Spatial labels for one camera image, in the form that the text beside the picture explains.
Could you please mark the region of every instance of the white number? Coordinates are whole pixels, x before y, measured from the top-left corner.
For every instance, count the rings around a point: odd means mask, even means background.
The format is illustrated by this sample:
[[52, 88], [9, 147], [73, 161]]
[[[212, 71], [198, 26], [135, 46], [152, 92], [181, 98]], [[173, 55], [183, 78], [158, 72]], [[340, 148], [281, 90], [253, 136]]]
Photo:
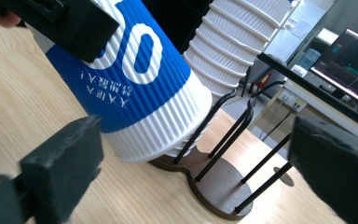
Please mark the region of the white number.
[[[99, 0], [97, 4], [103, 7], [103, 9], [109, 13], [120, 24], [116, 32], [112, 35], [112, 38], [106, 45], [104, 55], [101, 58], [96, 59], [93, 63], [88, 63], [88, 66], [93, 69], [106, 69], [110, 67], [117, 59], [117, 53], [121, 45], [121, 41], [126, 29], [126, 22], [121, 12], [116, 8], [116, 4], [121, 0], [107, 1]], [[135, 71], [134, 64], [137, 53], [141, 44], [143, 35], [149, 35], [153, 40], [152, 55], [149, 59], [147, 71], [144, 73], [138, 73]], [[153, 29], [144, 25], [136, 24], [132, 27], [130, 32], [130, 38], [126, 46], [126, 53], [122, 59], [122, 67], [124, 75], [134, 83], [148, 84], [153, 82], [158, 76], [158, 70], [161, 63], [161, 42], [154, 33]]]

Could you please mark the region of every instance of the computer screen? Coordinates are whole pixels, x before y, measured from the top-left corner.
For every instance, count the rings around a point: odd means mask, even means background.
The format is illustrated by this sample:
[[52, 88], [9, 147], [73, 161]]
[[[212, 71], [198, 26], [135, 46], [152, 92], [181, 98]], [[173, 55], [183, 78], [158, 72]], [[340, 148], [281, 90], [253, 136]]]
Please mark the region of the computer screen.
[[358, 100], [358, 34], [345, 30], [311, 71]]

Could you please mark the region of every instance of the cable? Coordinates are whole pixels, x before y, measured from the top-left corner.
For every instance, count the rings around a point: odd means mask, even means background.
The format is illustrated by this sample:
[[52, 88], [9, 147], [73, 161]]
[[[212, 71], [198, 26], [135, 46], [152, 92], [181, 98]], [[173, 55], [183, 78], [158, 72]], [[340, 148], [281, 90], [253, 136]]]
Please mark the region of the cable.
[[300, 105], [298, 103], [295, 103], [293, 107], [289, 110], [287, 115], [277, 125], [275, 125], [275, 127], [271, 131], [269, 131], [269, 133], [267, 133], [261, 141], [264, 142], [269, 137], [269, 135], [272, 134], [272, 132], [274, 132], [275, 129], [277, 129], [282, 124], [282, 122], [286, 120], [290, 115], [292, 115], [299, 107]]
[[267, 126], [269, 126], [270, 122], [275, 118], [275, 116], [278, 113], [278, 110], [281, 108], [282, 104], [285, 103], [287, 100], [289, 99], [289, 97], [287, 95], [284, 95], [283, 98], [281, 99], [281, 102], [279, 103], [278, 107], [276, 108], [275, 112], [272, 114], [271, 117], [269, 117], [269, 119], [266, 122], [266, 125], [264, 125], [264, 128], [261, 129], [261, 133], [258, 136], [259, 139], [261, 139], [261, 136], [263, 135], [264, 130], [267, 129]]

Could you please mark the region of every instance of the black metal rod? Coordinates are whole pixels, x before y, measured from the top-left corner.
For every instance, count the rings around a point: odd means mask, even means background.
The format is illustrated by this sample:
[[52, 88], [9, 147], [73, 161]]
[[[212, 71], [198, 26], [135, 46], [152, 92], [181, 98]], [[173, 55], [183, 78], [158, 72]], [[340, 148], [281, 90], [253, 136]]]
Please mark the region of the black metal rod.
[[244, 83], [243, 83], [243, 88], [242, 88], [242, 92], [241, 92], [241, 97], [243, 97], [243, 94], [245, 93], [245, 90], [246, 90], [246, 86], [248, 85], [249, 74], [251, 73], [251, 69], [252, 69], [252, 66], [250, 66], [250, 67], [248, 68], [248, 70], [246, 71], [246, 76], [245, 76], [245, 80], [244, 80]]
[[[276, 81], [273, 82], [269, 85], [267, 85], [265, 88], [263, 88], [263, 90], [256, 92], [255, 94], [251, 95], [251, 99], [255, 98], [256, 96], [262, 94], [264, 91], [268, 90], [269, 88], [271, 88], [272, 86], [275, 85], [283, 85], [284, 81]], [[214, 154], [216, 154], [216, 152], [222, 147], [223, 144], [225, 144], [225, 142], [228, 140], [228, 138], [237, 130], [237, 128], [243, 123], [243, 121], [245, 120], [247, 116], [247, 111], [245, 110], [242, 115], [240, 116], [240, 118], [234, 123], [234, 125], [230, 128], [230, 130], [226, 133], [226, 135], [222, 138], [222, 140], [220, 140], [220, 142], [217, 144], [217, 146], [212, 150], [212, 152], [208, 155], [209, 158], [212, 158], [214, 156]]]
[[292, 164], [287, 162], [275, 175], [273, 175], [269, 180], [267, 180], [260, 188], [258, 188], [253, 194], [251, 194], [243, 203], [235, 207], [235, 211], [240, 213], [242, 209], [248, 206], [252, 201], [254, 201], [260, 194], [262, 194], [266, 189], [268, 189], [275, 181], [281, 178], [282, 175], [286, 174], [290, 168], [292, 168]]
[[254, 114], [255, 99], [250, 99], [248, 101], [248, 108], [245, 112], [247, 112], [246, 119], [243, 121], [241, 126], [235, 131], [234, 134], [227, 140], [227, 142], [222, 146], [222, 148], [217, 152], [215, 156], [205, 165], [202, 171], [196, 176], [196, 181], [201, 181], [202, 178], [211, 170], [214, 164], [223, 156], [223, 154], [231, 147], [231, 145], [237, 140], [237, 138], [241, 135], [241, 133], [248, 127], [249, 123], [252, 120]]
[[212, 158], [216, 152], [222, 147], [222, 145], [225, 144], [225, 142], [228, 140], [228, 138], [240, 127], [243, 120], [248, 116], [248, 111], [245, 110], [240, 118], [234, 123], [234, 125], [228, 130], [228, 132], [225, 134], [225, 136], [222, 138], [222, 140], [219, 141], [219, 143], [214, 147], [214, 149], [211, 151], [211, 153], [208, 155], [209, 158]]
[[257, 166], [255, 166], [255, 168], [251, 172], [249, 172], [249, 174], [246, 177], [244, 177], [241, 180], [241, 182], [243, 184], [246, 183], [261, 167], [263, 167], [264, 164], [267, 163], [267, 161], [269, 161], [269, 159], [272, 158], [272, 156], [274, 156], [287, 142], [290, 141], [291, 136], [292, 136], [291, 133], [287, 134], [283, 138], [283, 140], [280, 143], [278, 143], [278, 145], [275, 148], [273, 148], [270, 151], [270, 153], [260, 163], [258, 163]]
[[185, 146], [182, 148], [182, 150], [179, 152], [179, 154], [173, 160], [174, 164], [178, 164], [179, 161], [185, 156], [185, 153], [188, 151], [188, 149], [191, 147], [191, 145], [193, 145], [194, 141], [196, 141], [197, 137], [204, 130], [204, 128], [208, 125], [209, 121], [213, 118], [213, 116], [216, 114], [217, 110], [220, 109], [220, 107], [223, 105], [223, 103], [225, 103], [228, 99], [233, 98], [236, 95], [237, 95], [237, 90], [233, 89], [231, 93], [224, 95], [222, 98], [220, 98], [216, 102], [216, 104], [214, 104], [214, 106], [209, 111], [208, 115], [206, 116], [205, 120], [201, 123], [199, 128], [197, 128], [197, 130], [191, 135], [191, 137], [188, 139]]

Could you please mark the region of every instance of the wooden base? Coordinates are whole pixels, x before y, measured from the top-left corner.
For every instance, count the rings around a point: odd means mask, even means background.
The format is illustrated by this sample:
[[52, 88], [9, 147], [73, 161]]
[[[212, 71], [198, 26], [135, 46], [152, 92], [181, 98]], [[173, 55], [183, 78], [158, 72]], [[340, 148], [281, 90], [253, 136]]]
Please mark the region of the wooden base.
[[188, 185], [197, 199], [211, 212], [228, 220], [239, 220], [250, 213], [253, 203], [237, 213], [234, 209], [252, 194], [247, 184], [242, 184], [243, 176], [223, 158], [211, 168], [200, 182], [195, 177], [211, 160], [208, 153], [199, 152], [193, 147], [179, 164], [174, 164], [173, 157], [162, 156], [150, 163], [160, 169], [182, 172], [187, 177]]

